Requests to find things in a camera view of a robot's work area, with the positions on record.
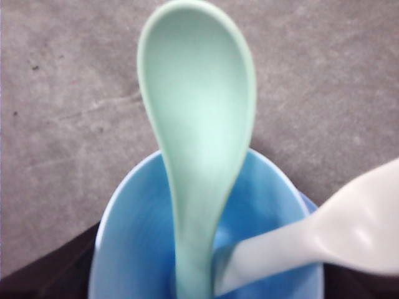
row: plastic spoon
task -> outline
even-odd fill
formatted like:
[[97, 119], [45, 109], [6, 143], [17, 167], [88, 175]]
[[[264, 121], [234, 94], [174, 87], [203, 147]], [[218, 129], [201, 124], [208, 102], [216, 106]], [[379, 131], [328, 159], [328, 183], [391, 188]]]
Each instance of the plastic spoon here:
[[211, 298], [214, 233], [254, 122], [251, 53], [217, 7], [171, 1], [147, 21], [137, 65], [173, 198], [176, 292]]
[[214, 262], [215, 295], [313, 262], [399, 274], [399, 159], [349, 182], [308, 218], [220, 249]]

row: mint green spoon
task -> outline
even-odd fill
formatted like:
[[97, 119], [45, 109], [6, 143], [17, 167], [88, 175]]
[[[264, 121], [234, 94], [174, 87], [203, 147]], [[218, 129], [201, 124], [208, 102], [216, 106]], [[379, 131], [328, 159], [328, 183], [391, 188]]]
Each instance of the mint green spoon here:
[[251, 53], [223, 11], [177, 0], [147, 21], [137, 66], [173, 198], [176, 292], [211, 298], [214, 233], [254, 123]]

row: plastic bowl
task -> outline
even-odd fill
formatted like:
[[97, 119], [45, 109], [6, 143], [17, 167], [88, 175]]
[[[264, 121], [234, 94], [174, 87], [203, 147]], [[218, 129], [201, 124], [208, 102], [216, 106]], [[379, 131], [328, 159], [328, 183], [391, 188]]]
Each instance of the plastic bowl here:
[[[214, 247], [298, 221], [309, 214], [309, 208], [315, 206], [301, 197], [284, 173], [250, 149], [223, 212]], [[174, 259], [171, 198], [157, 151], [128, 173], [108, 203], [95, 241], [89, 298], [173, 298]], [[320, 264], [308, 265], [219, 298], [322, 299], [323, 275]]]

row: blue bowl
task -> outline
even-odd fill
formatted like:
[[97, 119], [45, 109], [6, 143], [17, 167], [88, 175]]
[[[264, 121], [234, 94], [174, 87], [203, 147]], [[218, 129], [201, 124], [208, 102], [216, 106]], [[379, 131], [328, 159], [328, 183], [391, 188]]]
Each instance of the blue bowl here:
[[[221, 217], [214, 247], [298, 221], [314, 209], [277, 166], [250, 149]], [[129, 172], [104, 212], [95, 241], [89, 298], [172, 298], [174, 259], [171, 198], [157, 151]], [[220, 298], [322, 299], [323, 281], [322, 266], [314, 264], [267, 277]]]

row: gray concrete surface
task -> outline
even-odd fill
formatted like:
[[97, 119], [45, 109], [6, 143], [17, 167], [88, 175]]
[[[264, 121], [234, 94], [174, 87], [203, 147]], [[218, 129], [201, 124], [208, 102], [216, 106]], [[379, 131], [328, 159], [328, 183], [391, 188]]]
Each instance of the gray concrete surface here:
[[[399, 1], [213, 0], [254, 55], [252, 147], [317, 204], [399, 156]], [[2, 274], [97, 222], [157, 149], [137, 83], [162, 1], [2, 0]]]

